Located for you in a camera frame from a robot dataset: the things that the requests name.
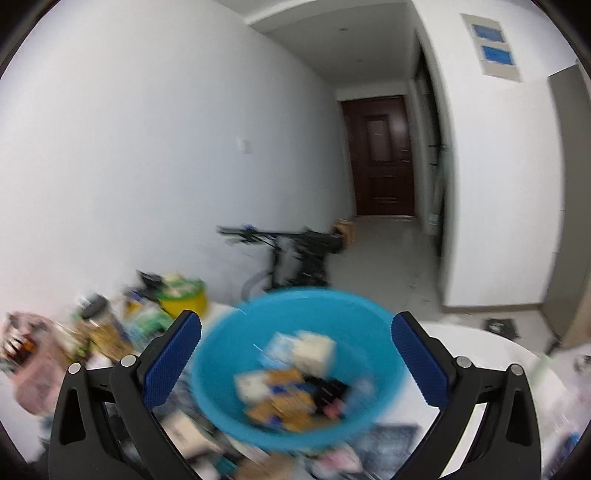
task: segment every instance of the blue gripper pad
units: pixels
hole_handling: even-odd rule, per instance
[[[445,408],[449,403],[447,375],[437,360],[402,314],[393,318],[391,330],[392,341],[427,404]]]
[[[142,399],[149,410],[166,401],[199,343],[201,339],[199,315],[185,311],[179,315],[168,331],[156,340],[160,339],[164,340],[165,345],[161,347],[160,353],[144,374]]]

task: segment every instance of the metal bolt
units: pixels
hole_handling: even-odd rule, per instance
[[[68,372],[74,375],[80,371],[80,368],[82,368],[82,366],[79,363],[71,364],[68,367]]]
[[[456,363],[458,364],[459,367],[462,367],[462,368],[470,368],[472,366],[472,362],[470,362],[470,359],[466,356],[457,357]]]
[[[131,367],[135,363],[135,355],[125,355],[121,359],[121,365],[124,367]]]
[[[521,365],[511,365],[511,371],[517,376],[523,375],[523,368],[521,367]]]

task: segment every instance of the jar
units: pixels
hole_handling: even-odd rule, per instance
[[[111,360],[118,362],[134,352],[134,347],[111,310],[109,300],[103,296],[97,295],[91,299],[80,312],[80,317],[80,330]]]

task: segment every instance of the blue plastic basin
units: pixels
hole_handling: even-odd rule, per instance
[[[216,325],[196,349],[193,395],[221,431],[266,450],[294,451],[350,439],[369,430],[394,400],[406,367],[392,343],[392,314],[375,303],[334,290],[297,288],[243,303]],[[351,418],[307,433],[263,430],[244,413],[235,374],[258,370],[260,349],[275,332],[308,330],[331,337],[336,359],[331,377],[345,383],[371,375],[374,399]]]

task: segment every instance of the baseboard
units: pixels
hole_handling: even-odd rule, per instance
[[[541,303],[520,303],[518,305],[490,305],[483,307],[448,307],[441,305],[443,313],[481,313],[481,312],[523,312],[539,310]]]

